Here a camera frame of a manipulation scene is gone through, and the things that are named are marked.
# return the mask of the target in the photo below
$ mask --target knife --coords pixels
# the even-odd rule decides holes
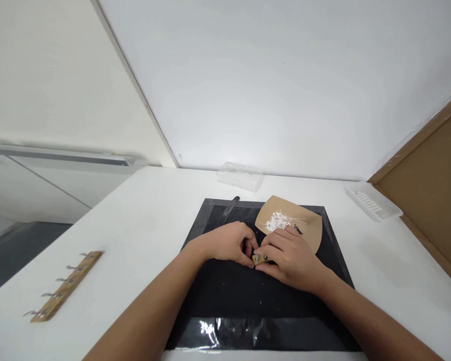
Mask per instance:
[[[232,210],[236,206],[237,202],[241,199],[241,197],[237,196],[235,197],[229,205],[226,207],[222,215],[220,216],[219,220],[217,221],[217,224],[215,225],[216,228],[223,226],[226,224],[227,218],[229,217],[229,214],[231,214]]]

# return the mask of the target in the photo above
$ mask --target finger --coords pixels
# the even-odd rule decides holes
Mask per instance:
[[[252,253],[251,240],[246,240],[246,256],[250,258],[251,257],[251,253]]]
[[[251,245],[254,247],[254,249],[259,248],[254,231],[252,229],[250,229],[245,223],[243,223],[243,225],[244,225],[244,232],[245,232],[244,237],[247,238],[251,242]]]
[[[297,235],[299,235],[299,233],[297,233],[297,231],[294,229],[294,227],[292,227],[292,226],[287,226],[286,227],[286,229],[287,228],[292,228],[293,230],[294,230],[294,232],[296,232],[295,234],[292,234],[291,232],[289,232],[289,231],[286,231],[285,229],[281,229],[281,228],[277,228],[275,231],[274,231],[274,233],[276,233],[277,235],[279,235],[279,236],[281,236],[281,237],[284,237],[284,238],[286,238],[286,239],[288,239],[288,240],[290,240],[290,241],[293,241],[294,240],[294,237]]]
[[[254,262],[252,262],[252,259],[250,259],[248,256],[246,256],[242,251],[239,252],[239,254],[236,256],[233,261],[236,261],[239,264],[242,264],[243,266],[254,268]]]
[[[293,236],[301,236],[300,234],[299,234],[299,232],[293,227],[293,226],[287,226],[286,228],[285,228],[285,231],[287,231],[287,232],[289,232],[290,234],[292,234]]]
[[[269,260],[276,262],[278,265],[281,265],[284,260],[284,253],[271,245],[265,245],[254,250],[254,254],[257,255],[266,255]]]
[[[262,241],[262,246],[265,245],[273,245],[276,248],[279,248],[281,251],[284,251],[287,248],[287,243],[290,242],[288,239],[278,235],[277,233],[269,233],[264,240]]]
[[[260,265],[256,266],[256,270],[262,271],[266,274],[268,274],[271,277],[274,277],[275,279],[284,282],[284,273],[282,273],[281,269],[277,265],[272,265],[269,263],[261,263]]]

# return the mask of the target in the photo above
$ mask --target clear plastic container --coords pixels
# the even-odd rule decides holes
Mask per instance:
[[[225,162],[217,171],[217,180],[246,191],[257,192],[262,181],[262,171],[248,165]]]
[[[351,183],[344,190],[373,221],[383,222],[403,215],[402,210],[368,182]]]

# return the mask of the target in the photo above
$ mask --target white table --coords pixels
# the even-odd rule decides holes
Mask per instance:
[[[0,289],[0,360],[81,360],[179,252],[204,198],[276,195],[325,206],[356,289],[451,360],[451,279],[397,219],[370,220],[346,182],[265,176],[257,193],[218,183],[212,171],[146,167],[91,210]],[[29,323],[81,252],[105,251],[50,321]],[[276,359],[270,351],[171,351],[165,359]],[[282,352],[282,359],[364,359],[361,353]]]

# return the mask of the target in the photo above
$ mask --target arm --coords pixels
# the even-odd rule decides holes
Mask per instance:
[[[277,263],[262,263],[256,266],[257,270],[318,296],[348,328],[369,359],[441,360],[412,333],[324,266],[293,227],[276,229],[254,253],[267,255]]]
[[[246,239],[246,254],[242,252]],[[85,356],[89,360],[156,360],[162,355],[180,306],[197,272],[210,258],[250,268],[254,232],[244,223],[219,227],[190,241],[142,291]]]

